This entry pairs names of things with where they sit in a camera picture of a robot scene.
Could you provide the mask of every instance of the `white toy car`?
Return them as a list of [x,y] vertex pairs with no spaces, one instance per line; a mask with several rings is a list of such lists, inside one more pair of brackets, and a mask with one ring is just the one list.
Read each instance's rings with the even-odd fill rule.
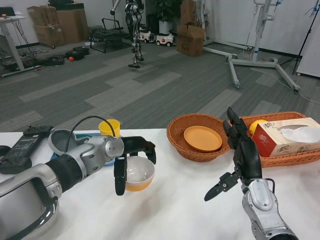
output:
[[140,41],[145,43],[153,43],[155,41],[155,35],[146,29],[140,28]]
[[172,33],[170,34],[159,33],[156,36],[156,44],[158,46],[162,44],[162,45],[167,45],[168,47],[171,47],[173,45],[176,45],[176,36]]

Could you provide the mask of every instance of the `potted plant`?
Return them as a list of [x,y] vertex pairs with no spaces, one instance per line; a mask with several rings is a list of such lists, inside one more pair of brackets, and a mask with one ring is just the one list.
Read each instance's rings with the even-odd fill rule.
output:
[[156,0],[156,15],[159,19],[159,33],[169,34],[175,18],[180,17],[182,0]]

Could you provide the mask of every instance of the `green plant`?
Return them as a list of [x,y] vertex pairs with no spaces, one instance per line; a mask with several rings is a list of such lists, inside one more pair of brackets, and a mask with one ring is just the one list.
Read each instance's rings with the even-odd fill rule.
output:
[[182,0],[156,0],[157,18],[164,22],[172,22],[180,17],[180,5]]

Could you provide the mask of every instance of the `wicker basket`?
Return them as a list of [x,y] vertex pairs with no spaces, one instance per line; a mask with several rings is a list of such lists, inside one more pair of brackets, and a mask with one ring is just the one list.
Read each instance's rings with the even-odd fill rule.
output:
[[[204,126],[215,130],[222,138],[221,149],[216,152],[204,153],[189,146],[184,138],[184,132],[191,126]],[[175,118],[168,125],[166,135],[170,143],[182,157],[195,162],[209,162],[230,149],[228,146],[228,138],[223,127],[223,121],[206,114],[192,113]]]
[[[288,112],[270,113],[270,114],[254,115],[254,116],[243,116],[241,118],[244,120],[246,126],[249,129],[250,125],[256,120],[263,119],[267,121],[278,121],[278,120],[288,120],[288,119],[301,119],[301,118],[306,118],[306,116],[299,112],[288,111]],[[260,160],[263,168],[308,164],[308,163],[320,160],[320,150],[299,152],[299,153],[293,153],[293,154],[288,154],[283,156],[271,156],[271,157],[260,156]]]

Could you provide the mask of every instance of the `gray carpet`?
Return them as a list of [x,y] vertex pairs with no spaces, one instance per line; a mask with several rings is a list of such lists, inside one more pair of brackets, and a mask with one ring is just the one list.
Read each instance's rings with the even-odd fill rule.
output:
[[[247,57],[239,48],[216,43],[210,47]],[[145,61],[140,69],[131,69],[127,67],[132,63],[129,48],[106,54],[90,52],[80,61],[1,78],[0,132],[22,131],[27,125],[70,129],[89,115],[118,119],[123,129],[166,128],[173,118],[187,113],[225,119],[229,106],[240,116],[297,111],[320,122],[319,104],[294,94],[268,74],[236,66],[241,82],[241,89],[236,90],[221,55],[204,52],[189,57],[175,47],[144,44]],[[280,63],[288,59],[260,55],[262,60],[270,57],[277,57]],[[284,68],[290,73],[293,63]],[[280,77],[273,69],[259,70]],[[303,96],[320,101],[317,78],[292,78]],[[78,129],[97,129],[98,123],[90,119]]]

